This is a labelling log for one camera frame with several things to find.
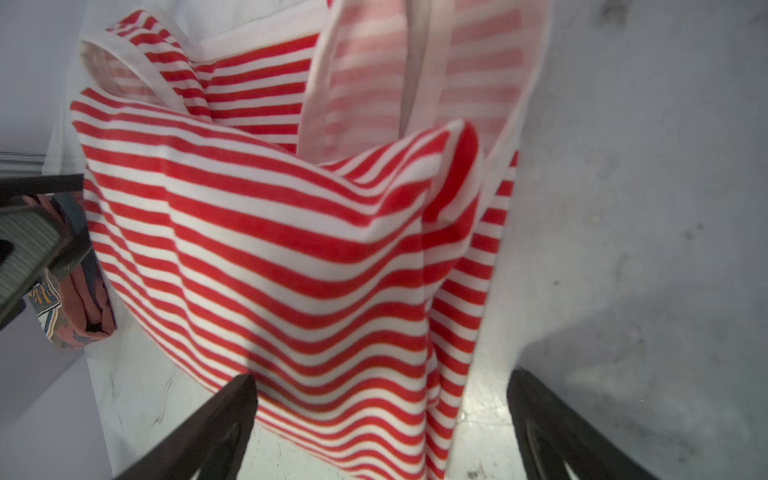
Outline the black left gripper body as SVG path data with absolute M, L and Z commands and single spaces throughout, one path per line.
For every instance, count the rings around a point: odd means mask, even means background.
M 1 326 L 24 310 L 23 296 L 46 271 L 71 273 L 92 251 L 89 234 L 68 237 L 43 206 L 26 205 L 22 196 L 81 191 L 84 176 L 6 177 L 1 180 Z

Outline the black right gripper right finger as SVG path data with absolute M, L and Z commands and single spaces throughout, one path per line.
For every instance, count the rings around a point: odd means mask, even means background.
M 529 479 L 654 478 L 533 373 L 512 372 L 507 402 Z

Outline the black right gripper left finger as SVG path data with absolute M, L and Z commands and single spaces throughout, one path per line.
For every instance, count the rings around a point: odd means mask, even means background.
M 238 375 L 117 478 L 235 479 L 257 409 L 255 379 Z

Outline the red white striped tank top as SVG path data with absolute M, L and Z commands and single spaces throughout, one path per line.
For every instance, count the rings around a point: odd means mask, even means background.
M 96 256 L 191 377 L 364 479 L 441 479 L 548 1 L 305 1 L 206 39 L 82 41 Z

